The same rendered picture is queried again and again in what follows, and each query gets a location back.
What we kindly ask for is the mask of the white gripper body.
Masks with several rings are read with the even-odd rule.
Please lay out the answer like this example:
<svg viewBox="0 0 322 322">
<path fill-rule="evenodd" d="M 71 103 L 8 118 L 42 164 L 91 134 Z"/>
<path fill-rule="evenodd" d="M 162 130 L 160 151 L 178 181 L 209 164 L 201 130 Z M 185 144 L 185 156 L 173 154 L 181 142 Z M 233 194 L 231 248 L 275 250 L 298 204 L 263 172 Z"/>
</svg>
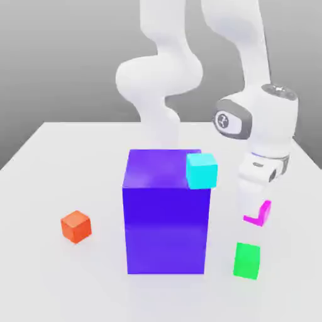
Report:
<svg viewBox="0 0 322 322">
<path fill-rule="evenodd" d="M 265 183 L 258 177 L 239 175 L 237 181 L 238 207 L 241 215 L 257 218 L 265 201 Z"/>
</svg>

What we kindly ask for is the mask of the small magenta cube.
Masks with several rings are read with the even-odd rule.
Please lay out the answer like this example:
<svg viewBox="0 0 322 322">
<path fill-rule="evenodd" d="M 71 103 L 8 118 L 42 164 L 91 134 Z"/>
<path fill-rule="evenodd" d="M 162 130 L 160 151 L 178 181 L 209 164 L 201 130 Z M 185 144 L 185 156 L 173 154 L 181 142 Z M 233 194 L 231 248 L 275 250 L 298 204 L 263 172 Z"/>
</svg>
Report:
<svg viewBox="0 0 322 322">
<path fill-rule="evenodd" d="M 264 203 L 261 205 L 259 209 L 257 218 L 244 215 L 243 220 L 246 221 L 247 223 L 251 223 L 253 225 L 263 227 L 263 225 L 266 223 L 269 217 L 271 204 L 272 204 L 271 200 L 264 201 Z"/>
</svg>

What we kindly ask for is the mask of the small cyan cube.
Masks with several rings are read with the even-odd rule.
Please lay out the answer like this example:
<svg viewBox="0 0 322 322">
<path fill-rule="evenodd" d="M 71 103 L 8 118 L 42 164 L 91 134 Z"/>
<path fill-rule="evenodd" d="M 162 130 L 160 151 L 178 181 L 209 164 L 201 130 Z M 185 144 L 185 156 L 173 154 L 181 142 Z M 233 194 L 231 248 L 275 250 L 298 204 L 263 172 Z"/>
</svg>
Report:
<svg viewBox="0 0 322 322">
<path fill-rule="evenodd" d="M 212 189 L 217 186 L 218 163 L 211 153 L 188 153 L 186 179 L 190 189 Z"/>
</svg>

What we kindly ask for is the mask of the small green cube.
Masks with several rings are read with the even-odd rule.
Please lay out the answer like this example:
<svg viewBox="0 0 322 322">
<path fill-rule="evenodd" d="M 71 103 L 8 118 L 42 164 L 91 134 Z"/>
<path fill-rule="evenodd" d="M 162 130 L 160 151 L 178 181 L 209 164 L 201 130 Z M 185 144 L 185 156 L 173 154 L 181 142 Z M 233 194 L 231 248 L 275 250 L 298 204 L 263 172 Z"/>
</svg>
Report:
<svg viewBox="0 0 322 322">
<path fill-rule="evenodd" d="M 260 247 L 247 243 L 236 244 L 233 275 L 257 280 L 260 268 Z"/>
</svg>

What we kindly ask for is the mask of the small orange cube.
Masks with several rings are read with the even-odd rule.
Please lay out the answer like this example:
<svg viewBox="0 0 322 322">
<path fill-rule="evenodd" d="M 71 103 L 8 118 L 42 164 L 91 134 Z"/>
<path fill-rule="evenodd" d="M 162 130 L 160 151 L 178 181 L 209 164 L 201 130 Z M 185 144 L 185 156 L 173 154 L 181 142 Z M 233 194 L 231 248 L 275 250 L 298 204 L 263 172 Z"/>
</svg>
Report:
<svg viewBox="0 0 322 322">
<path fill-rule="evenodd" d="M 72 243 L 79 243 L 92 234 L 90 218 L 80 211 L 74 211 L 60 220 L 62 234 Z"/>
</svg>

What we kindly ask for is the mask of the large purple box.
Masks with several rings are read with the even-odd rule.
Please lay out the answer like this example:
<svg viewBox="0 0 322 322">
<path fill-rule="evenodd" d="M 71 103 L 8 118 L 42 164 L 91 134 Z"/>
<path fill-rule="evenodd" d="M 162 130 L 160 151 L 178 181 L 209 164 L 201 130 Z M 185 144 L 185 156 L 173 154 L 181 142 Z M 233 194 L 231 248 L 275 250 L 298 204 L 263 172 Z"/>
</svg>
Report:
<svg viewBox="0 0 322 322">
<path fill-rule="evenodd" d="M 203 274 L 211 191 L 191 189 L 198 149 L 131 149 L 122 186 L 129 274 Z"/>
</svg>

